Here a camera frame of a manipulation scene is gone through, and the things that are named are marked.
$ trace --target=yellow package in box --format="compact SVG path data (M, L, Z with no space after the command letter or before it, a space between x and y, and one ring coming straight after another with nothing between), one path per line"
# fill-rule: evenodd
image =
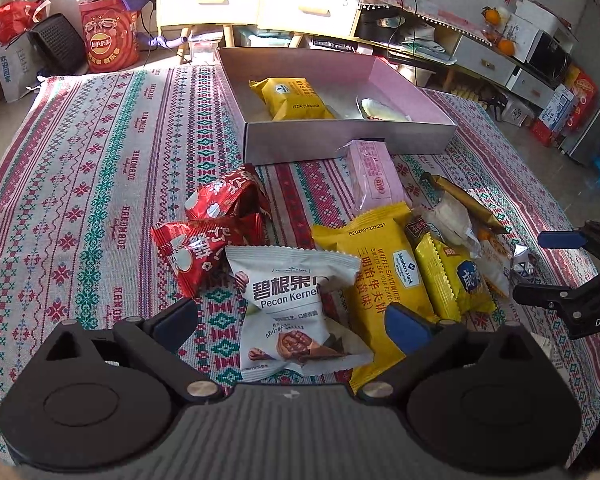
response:
M354 368L350 380L354 392L404 358L384 330L389 303L397 301L431 322L438 320L404 234L409 216L409 207L400 202L367 211L340 229L312 227L314 240L323 249L362 260L355 286L344 294L351 328L372 349L374 361Z
M468 310L487 314L495 310L489 289L464 247L449 247L426 233L415 253L431 303L442 319L460 321Z
M306 79L269 77L251 81L250 87L265 102L274 121L334 118Z

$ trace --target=refrigerator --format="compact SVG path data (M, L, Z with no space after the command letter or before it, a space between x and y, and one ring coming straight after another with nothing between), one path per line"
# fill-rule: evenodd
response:
M574 33L578 44L573 50L573 62L596 84L598 97L589 119L567 135L560 149L588 166L600 154L600 0L587 0Z

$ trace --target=microwave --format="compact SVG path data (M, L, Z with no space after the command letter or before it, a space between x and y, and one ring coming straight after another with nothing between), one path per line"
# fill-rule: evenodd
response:
M504 28L503 37L516 45L514 57L517 60L530 66L532 72L542 76L550 86L560 84L571 63L571 55L553 36L512 14Z

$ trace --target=pink snack package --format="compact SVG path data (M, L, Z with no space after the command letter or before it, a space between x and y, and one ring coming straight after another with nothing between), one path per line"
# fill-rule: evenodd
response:
M346 148L356 215L398 202L411 206L384 142L352 140Z

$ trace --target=drawer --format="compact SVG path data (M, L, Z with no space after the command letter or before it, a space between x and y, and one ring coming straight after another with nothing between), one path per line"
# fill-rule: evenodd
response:
M554 96L554 91L549 86L519 66L513 71L506 86L515 95L523 97L541 108L546 108L551 97Z
M259 0L160 0L161 27L193 23L255 24Z
M478 73L501 86L507 84L516 67L506 57L466 36L460 38L454 55L459 66Z
M258 28L348 38L360 0L260 0Z

